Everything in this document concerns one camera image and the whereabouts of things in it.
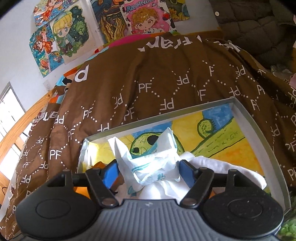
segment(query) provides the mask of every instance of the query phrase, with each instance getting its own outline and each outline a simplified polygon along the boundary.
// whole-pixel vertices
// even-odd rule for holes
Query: anime poster
[[[87,12],[87,5],[79,1],[50,22],[60,54],[67,64],[96,48],[96,41],[89,28],[92,15]]]
[[[162,0],[125,0],[120,10],[132,34],[176,30],[168,7]]]
[[[104,44],[130,35],[119,9],[121,0],[91,0]]]
[[[29,46],[43,77],[64,62],[49,24],[32,35]]]
[[[77,0],[41,0],[34,8],[36,26],[43,26]]]
[[[185,0],[165,0],[174,22],[189,19]]]

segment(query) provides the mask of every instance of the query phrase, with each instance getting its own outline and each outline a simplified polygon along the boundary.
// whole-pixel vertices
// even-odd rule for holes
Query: cartoon boy with blonde hair
[[[65,11],[55,19],[52,27],[53,33],[59,37],[57,43],[64,54],[73,50],[72,44],[75,43],[75,39],[69,34],[69,31],[74,20],[72,12]]]
[[[132,24],[135,29],[144,30],[145,34],[164,32],[162,28],[152,28],[157,23],[158,14],[153,8],[140,8],[132,15]]]

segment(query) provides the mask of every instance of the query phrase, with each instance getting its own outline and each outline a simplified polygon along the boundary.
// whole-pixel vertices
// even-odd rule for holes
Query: pink poster
[[[176,31],[165,1],[125,0],[120,11],[132,34]]]

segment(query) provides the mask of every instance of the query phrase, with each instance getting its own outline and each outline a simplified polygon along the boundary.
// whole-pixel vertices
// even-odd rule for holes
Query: metal screw
[[[116,200],[114,198],[105,198],[102,204],[107,207],[112,207],[116,204]]]
[[[193,198],[185,198],[182,201],[182,204],[186,205],[186,206],[194,206],[194,205],[196,205],[196,203],[197,203],[197,201]]]

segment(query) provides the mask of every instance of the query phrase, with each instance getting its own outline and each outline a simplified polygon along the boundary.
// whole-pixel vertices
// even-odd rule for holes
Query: red-haired cartoon girl
[[[40,26],[42,22],[47,22],[53,9],[61,6],[63,4],[63,0],[47,0],[47,4],[45,6],[45,12],[43,12],[39,17],[35,19],[35,24]]]
[[[42,32],[41,35],[36,36],[36,41],[33,45],[33,48],[41,52],[43,49],[45,49],[45,52],[47,54],[51,53],[52,51],[52,42],[47,41],[46,33]]]

